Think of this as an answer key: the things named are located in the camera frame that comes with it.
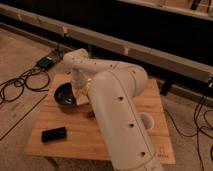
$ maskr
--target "black bowl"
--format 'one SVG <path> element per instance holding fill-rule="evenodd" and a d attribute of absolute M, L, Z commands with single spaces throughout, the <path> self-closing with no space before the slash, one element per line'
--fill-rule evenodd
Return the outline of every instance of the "black bowl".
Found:
<path fill-rule="evenodd" d="M 71 83 L 60 85 L 54 94 L 55 101 L 63 106 L 76 106 L 76 99 L 72 92 Z"/>

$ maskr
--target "floor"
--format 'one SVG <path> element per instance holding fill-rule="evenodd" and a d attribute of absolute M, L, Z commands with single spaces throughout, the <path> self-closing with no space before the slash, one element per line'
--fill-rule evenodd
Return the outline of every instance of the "floor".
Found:
<path fill-rule="evenodd" d="M 20 75 L 26 69 L 31 68 L 42 56 L 48 54 L 52 48 L 32 41 L 28 38 L 16 35 L 0 28 L 0 83 Z M 56 73 L 67 73 L 69 70 L 58 63 L 49 71 L 51 79 Z M 44 83 L 43 78 L 32 80 L 33 84 Z M 16 90 L 7 90 L 12 97 Z M 29 114 L 26 112 L 32 108 L 43 96 L 43 93 L 35 93 L 26 90 L 23 96 L 15 102 L 0 105 L 0 137 L 2 137 L 17 121 L 23 118 L 3 139 L 0 140 L 0 170 L 1 171 L 52 171 L 53 166 L 42 157 L 27 156 L 24 147 L 30 135 L 31 129 L 39 112 L 42 102 Z M 170 111 L 178 127 L 186 133 L 194 131 L 193 110 L 194 101 L 169 93 L 162 96 L 165 109 Z M 200 164 L 196 152 L 196 138 L 184 138 L 175 130 L 168 115 L 166 115 L 169 131 L 174 147 L 176 164 L 164 165 L 166 171 L 199 171 Z M 201 155 L 205 171 L 213 170 L 209 148 L 212 140 L 200 135 Z M 108 171 L 113 170 L 110 162 L 71 160 L 56 158 L 62 171 Z"/>

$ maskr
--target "black wall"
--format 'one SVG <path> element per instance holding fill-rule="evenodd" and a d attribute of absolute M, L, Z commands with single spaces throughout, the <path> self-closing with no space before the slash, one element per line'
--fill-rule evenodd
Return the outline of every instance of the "black wall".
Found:
<path fill-rule="evenodd" d="M 212 21 L 116 0 L 3 3 L 213 66 Z"/>

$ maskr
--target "wire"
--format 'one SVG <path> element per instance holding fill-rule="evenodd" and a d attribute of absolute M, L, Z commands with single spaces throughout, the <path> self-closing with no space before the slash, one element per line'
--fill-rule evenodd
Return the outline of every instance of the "wire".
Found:
<path fill-rule="evenodd" d="M 211 159 L 212 159 L 212 162 L 213 162 L 213 145 L 212 145 L 212 147 L 210 149 L 210 156 L 211 156 Z"/>
<path fill-rule="evenodd" d="M 211 129 L 213 129 L 213 125 L 211 125 L 211 124 L 209 123 L 209 121 L 207 120 L 207 117 L 206 117 L 206 115 L 207 115 L 208 113 L 210 113 L 210 112 L 213 112 L 213 110 L 207 110 L 207 111 L 205 111 L 204 114 L 203 114 L 203 118 L 204 118 L 206 124 L 207 124 Z"/>
<path fill-rule="evenodd" d="M 35 109 L 36 106 L 38 106 L 47 96 L 45 94 L 35 105 L 33 105 L 30 110 L 28 110 L 24 116 L 22 116 L 16 123 L 13 125 L 3 136 L 1 136 L 0 141 L 2 141 L 33 109 Z"/>
<path fill-rule="evenodd" d="M 200 160 L 200 167 L 201 167 L 201 170 L 204 171 L 204 166 L 203 166 L 203 159 L 202 159 L 202 156 L 200 154 L 200 143 L 199 143 L 199 130 L 197 129 L 197 153 L 198 153 L 198 157 L 199 157 L 199 160 Z"/>
<path fill-rule="evenodd" d="M 203 160 L 202 160 L 202 156 L 201 156 L 201 152 L 200 152 L 200 142 L 199 142 L 199 133 L 202 133 L 203 135 L 207 136 L 210 139 L 213 139 L 213 136 L 211 136 L 210 134 L 208 134 L 205 130 L 207 131 L 213 131 L 213 126 L 210 124 L 210 122 L 208 121 L 206 115 L 210 112 L 213 112 L 213 110 L 206 110 L 203 114 L 203 118 L 205 121 L 205 125 L 199 126 L 199 117 L 201 116 L 201 110 L 203 108 L 203 105 L 205 104 L 206 100 L 207 100 L 207 95 L 208 95 L 208 90 L 212 87 L 212 81 L 210 81 L 210 83 L 208 83 L 208 87 L 206 89 L 206 91 L 203 93 L 202 97 L 200 98 L 199 102 L 196 105 L 196 108 L 194 110 L 194 114 L 193 114 L 193 119 L 194 119 L 194 124 L 196 126 L 196 133 L 191 134 L 191 135 L 186 135 L 185 133 L 183 133 L 182 131 L 179 130 L 179 128 L 177 127 L 174 118 L 172 117 L 172 115 L 170 114 L 170 112 L 167 109 L 164 109 L 166 111 L 166 113 L 168 114 L 169 118 L 171 119 L 176 131 L 184 136 L 184 137 L 188 137 L 188 138 L 192 138 L 194 136 L 196 136 L 196 143 L 197 143 L 197 153 L 198 153 L 198 157 L 200 160 L 200 166 L 201 166 L 201 170 L 204 171 L 204 164 L 203 164 Z M 211 160 L 213 161 L 213 146 L 210 149 L 210 157 Z"/>
<path fill-rule="evenodd" d="M 180 131 L 180 129 L 177 127 L 177 125 L 176 125 L 176 123 L 175 123 L 175 121 L 174 121 L 174 118 L 172 117 L 172 115 L 170 114 L 170 112 L 169 112 L 167 109 L 164 109 L 164 110 L 166 111 L 166 113 L 167 113 L 168 116 L 170 117 L 170 119 L 171 119 L 171 121 L 172 121 L 172 123 L 173 123 L 173 125 L 174 125 L 174 127 L 175 127 L 175 129 L 176 129 L 176 131 L 177 131 L 180 135 L 182 135 L 182 136 L 184 136 L 184 137 L 194 137 L 194 136 L 197 135 L 197 133 L 193 133 L 193 134 L 191 134 L 191 135 L 186 135 L 185 133 L 183 133 L 182 131 Z"/>
<path fill-rule="evenodd" d="M 39 74 L 44 74 L 47 78 L 47 82 L 41 87 L 37 87 L 37 88 L 31 87 L 28 83 L 29 79 Z M 17 100 L 24 93 L 25 88 L 34 92 L 48 91 L 45 88 L 49 85 L 49 83 L 50 83 L 50 76 L 45 70 L 37 68 L 37 67 L 29 69 L 25 71 L 24 73 L 22 73 L 19 77 L 10 79 L 0 84 L 0 105 L 5 102 L 13 102 Z M 11 99 L 9 99 L 6 95 L 6 89 L 9 88 L 10 86 L 21 89 L 19 93 Z"/>

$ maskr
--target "power adapter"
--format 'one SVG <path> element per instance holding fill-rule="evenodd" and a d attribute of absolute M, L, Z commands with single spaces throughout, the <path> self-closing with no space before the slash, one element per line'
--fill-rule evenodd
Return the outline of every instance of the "power adapter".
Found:
<path fill-rule="evenodd" d="M 36 62 L 36 66 L 41 69 L 44 69 L 45 71 L 50 69 L 53 65 L 54 65 L 53 60 L 48 56 L 45 56 Z"/>
<path fill-rule="evenodd" d="M 45 71 L 49 70 L 55 63 L 60 60 L 61 52 L 59 50 L 53 50 L 48 55 L 42 57 L 36 62 L 36 66 L 44 69 Z"/>

